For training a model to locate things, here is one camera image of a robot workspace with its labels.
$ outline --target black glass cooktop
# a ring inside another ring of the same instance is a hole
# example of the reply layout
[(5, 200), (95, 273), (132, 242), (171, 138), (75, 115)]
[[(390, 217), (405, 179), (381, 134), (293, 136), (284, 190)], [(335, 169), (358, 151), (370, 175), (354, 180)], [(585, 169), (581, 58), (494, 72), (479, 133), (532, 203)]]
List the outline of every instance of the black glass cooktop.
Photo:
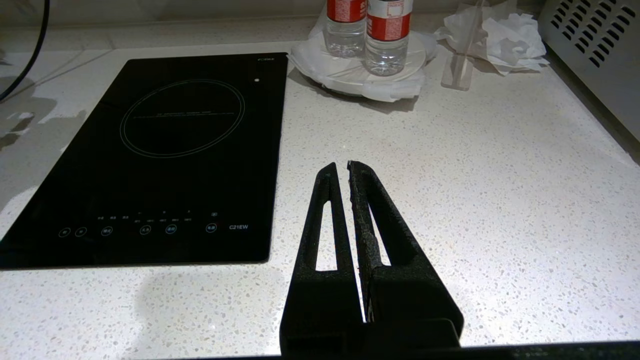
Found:
[(0, 241), (0, 268), (269, 257), (284, 53), (128, 61)]

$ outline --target plastic bottle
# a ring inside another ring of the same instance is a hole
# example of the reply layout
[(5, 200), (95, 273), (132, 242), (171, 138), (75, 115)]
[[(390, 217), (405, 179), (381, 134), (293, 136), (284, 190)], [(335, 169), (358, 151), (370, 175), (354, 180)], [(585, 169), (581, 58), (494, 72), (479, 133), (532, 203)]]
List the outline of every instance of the plastic bottle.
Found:
[(324, 42), (331, 55), (361, 56), (364, 51), (366, 0), (328, 0)]
[(364, 65), (371, 74), (404, 69), (412, 8), (413, 0), (369, 0)]

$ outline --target tissue paper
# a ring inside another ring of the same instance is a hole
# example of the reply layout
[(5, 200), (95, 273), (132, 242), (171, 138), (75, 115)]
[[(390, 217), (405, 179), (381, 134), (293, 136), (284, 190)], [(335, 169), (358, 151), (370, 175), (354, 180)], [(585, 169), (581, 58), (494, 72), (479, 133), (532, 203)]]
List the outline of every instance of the tissue paper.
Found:
[[(508, 0), (496, 6), (483, 1), (482, 28), (474, 31), (474, 42), (468, 54), (489, 61), (502, 75), (512, 71), (540, 71), (549, 62), (538, 22), (529, 14), (516, 13), (516, 1)], [(461, 52), (459, 42), (468, 33), (474, 6), (461, 5), (454, 15), (445, 18), (445, 26), (436, 31), (437, 39), (446, 39), (449, 46)]]

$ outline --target terrazzo countertop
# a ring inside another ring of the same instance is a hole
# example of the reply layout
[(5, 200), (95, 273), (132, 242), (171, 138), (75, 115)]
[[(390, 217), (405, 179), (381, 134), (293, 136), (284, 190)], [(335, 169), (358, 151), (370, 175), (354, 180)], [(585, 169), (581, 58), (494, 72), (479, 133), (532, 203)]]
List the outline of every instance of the terrazzo countertop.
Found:
[[(0, 105), (0, 236), (125, 61), (294, 44), (245, 42), (42, 53)], [(447, 53), (418, 98), (394, 104), (292, 70), (267, 263), (0, 272), (0, 358), (279, 353), (312, 185), (333, 161), (355, 255), (348, 160), (382, 180), (465, 316), (463, 346), (640, 338), (640, 167), (551, 68), (480, 69), (459, 92), (440, 86)], [(0, 85), (21, 69), (0, 67)]]

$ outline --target black cable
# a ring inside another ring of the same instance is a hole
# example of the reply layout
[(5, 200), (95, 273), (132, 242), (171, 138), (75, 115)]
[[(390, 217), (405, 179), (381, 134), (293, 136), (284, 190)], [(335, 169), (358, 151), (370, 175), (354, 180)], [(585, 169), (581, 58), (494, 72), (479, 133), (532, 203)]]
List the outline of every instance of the black cable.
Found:
[(27, 63), (27, 66), (24, 67), (24, 70), (18, 75), (18, 77), (13, 80), (13, 83), (9, 85), (9, 87), (2, 92), (0, 95), (0, 102), (2, 102), (9, 94), (15, 90), (15, 88), (20, 85), (20, 82), (27, 76), (29, 70), (33, 66), (33, 63), (36, 62), (38, 55), (40, 54), (40, 48), (42, 47), (42, 42), (44, 42), (44, 36), (47, 34), (47, 24), (49, 23), (49, 0), (44, 0), (44, 11), (42, 12), (42, 26), (40, 26), (40, 36), (38, 36), (38, 42), (36, 43), (36, 48), (33, 49), (33, 55), (31, 55), (31, 59)]

